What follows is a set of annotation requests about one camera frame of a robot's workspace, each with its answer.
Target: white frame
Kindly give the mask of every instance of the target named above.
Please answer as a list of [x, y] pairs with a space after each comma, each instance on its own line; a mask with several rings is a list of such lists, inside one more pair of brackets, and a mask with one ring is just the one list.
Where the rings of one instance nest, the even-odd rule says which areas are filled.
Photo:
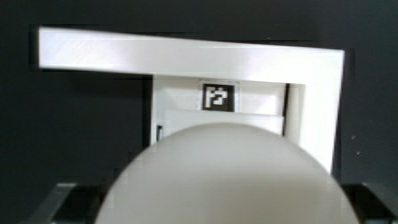
[[39, 28], [39, 67], [291, 83], [286, 138], [332, 166], [342, 50]]

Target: black background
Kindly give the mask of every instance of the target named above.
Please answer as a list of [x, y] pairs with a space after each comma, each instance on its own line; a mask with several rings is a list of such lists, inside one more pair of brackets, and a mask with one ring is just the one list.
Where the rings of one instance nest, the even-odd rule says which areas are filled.
[[396, 0], [5, 0], [0, 16], [0, 223], [56, 182], [110, 182], [143, 147], [147, 82], [33, 70], [40, 24], [346, 49], [334, 175], [398, 189]]

